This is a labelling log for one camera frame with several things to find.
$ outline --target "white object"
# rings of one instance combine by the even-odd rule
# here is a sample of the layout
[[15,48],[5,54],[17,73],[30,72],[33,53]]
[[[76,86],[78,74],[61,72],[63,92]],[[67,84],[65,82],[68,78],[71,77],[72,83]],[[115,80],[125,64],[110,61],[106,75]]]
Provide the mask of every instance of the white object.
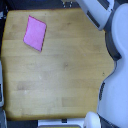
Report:
[[[90,19],[88,16],[88,11],[92,15],[92,17],[95,19],[95,21],[99,24],[99,27],[93,22],[93,24],[98,28],[98,30],[102,30],[108,19],[111,15],[112,9],[114,7],[114,0],[76,0],[78,4],[81,6],[82,10],[86,14],[86,16]],[[99,1],[107,1],[109,2],[109,7],[105,9],[103,5]]]
[[94,112],[87,113],[84,128],[101,128],[99,116]]
[[64,126],[69,126],[69,125],[79,125],[81,128],[83,128],[84,124],[84,118],[76,118],[76,119],[67,119],[67,123],[62,123],[61,119],[58,120],[38,120],[38,126],[42,125],[64,125]]
[[122,58],[104,82],[97,112],[107,121],[128,128],[128,4],[121,5],[112,21],[112,37]]

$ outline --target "pink cloth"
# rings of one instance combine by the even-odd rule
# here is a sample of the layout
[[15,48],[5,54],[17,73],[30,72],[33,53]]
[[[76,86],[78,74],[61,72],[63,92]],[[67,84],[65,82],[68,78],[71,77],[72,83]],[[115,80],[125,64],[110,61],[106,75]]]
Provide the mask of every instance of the pink cloth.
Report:
[[29,16],[27,29],[24,36],[24,43],[41,52],[45,36],[45,30],[45,23]]

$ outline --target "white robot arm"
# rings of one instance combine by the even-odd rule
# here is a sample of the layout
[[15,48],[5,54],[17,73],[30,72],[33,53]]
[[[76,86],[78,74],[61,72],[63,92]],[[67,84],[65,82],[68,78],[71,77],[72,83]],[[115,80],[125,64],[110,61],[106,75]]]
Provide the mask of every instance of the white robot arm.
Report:
[[76,0],[98,30],[105,30],[114,71],[101,84],[97,114],[86,115],[86,128],[128,128],[128,4],[115,0]]

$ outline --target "wood grain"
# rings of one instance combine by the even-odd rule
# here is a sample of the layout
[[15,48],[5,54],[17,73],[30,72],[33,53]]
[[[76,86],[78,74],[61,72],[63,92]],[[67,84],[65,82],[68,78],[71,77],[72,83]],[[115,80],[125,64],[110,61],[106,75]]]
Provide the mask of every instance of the wood grain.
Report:
[[[23,43],[29,15],[47,24],[41,53]],[[81,9],[10,11],[1,55],[7,118],[96,112],[100,84],[114,67],[104,40]]]

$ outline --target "table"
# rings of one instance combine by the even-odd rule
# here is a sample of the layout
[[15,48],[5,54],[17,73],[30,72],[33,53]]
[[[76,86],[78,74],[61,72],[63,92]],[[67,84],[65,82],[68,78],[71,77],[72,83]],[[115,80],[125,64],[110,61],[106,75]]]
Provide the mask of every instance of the table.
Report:
[[[47,24],[41,53],[23,43],[29,15]],[[1,53],[7,118],[96,112],[100,84],[114,67],[104,40],[79,8],[10,11]]]

